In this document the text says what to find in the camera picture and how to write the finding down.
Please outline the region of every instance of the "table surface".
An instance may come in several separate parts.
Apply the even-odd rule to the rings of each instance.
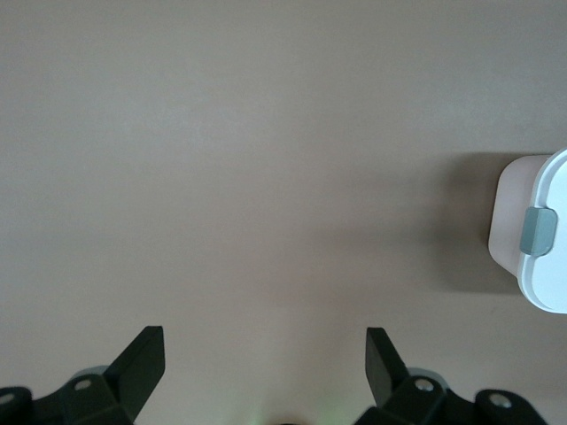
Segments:
[[[346,425],[366,327],[564,423],[567,320],[487,250],[567,134],[565,2],[0,2],[0,384],[146,325],[153,423]]]

